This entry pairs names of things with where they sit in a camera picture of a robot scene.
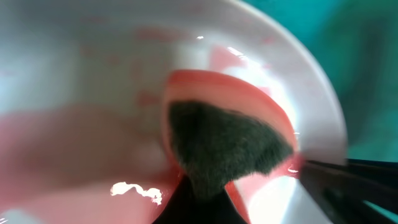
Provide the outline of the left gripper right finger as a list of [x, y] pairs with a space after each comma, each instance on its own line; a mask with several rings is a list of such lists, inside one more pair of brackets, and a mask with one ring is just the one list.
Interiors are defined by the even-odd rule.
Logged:
[[225, 190], [202, 203], [201, 220], [206, 224], [246, 224]]

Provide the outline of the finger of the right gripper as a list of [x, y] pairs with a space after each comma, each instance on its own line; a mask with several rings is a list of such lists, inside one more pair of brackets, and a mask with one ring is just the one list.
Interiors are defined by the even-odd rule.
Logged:
[[334, 224], [393, 224], [366, 202], [397, 213], [397, 163], [349, 159], [343, 166], [305, 161], [300, 183]]

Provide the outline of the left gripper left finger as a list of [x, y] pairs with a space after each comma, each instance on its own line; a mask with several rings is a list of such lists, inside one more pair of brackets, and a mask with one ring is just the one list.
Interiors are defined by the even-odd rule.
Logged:
[[197, 222], [197, 201], [190, 179], [185, 175], [177, 185], [162, 213], [153, 224], [194, 224]]

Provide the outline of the orange sponge with black scourer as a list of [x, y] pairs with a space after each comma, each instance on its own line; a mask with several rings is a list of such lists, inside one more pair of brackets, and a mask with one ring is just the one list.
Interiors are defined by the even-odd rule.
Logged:
[[206, 70], [175, 70], [165, 86], [162, 139], [190, 179], [201, 205], [225, 190], [246, 223], [246, 200], [298, 151], [285, 111], [241, 79]]

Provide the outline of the light blue plate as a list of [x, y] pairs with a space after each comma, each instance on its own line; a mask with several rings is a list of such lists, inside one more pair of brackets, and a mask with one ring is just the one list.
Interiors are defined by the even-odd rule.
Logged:
[[325, 72], [245, 2], [3, 0], [1, 222], [152, 223], [182, 178], [162, 139], [175, 70], [248, 82], [290, 120], [298, 151], [246, 200], [249, 223], [285, 223], [305, 159], [344, 163]]

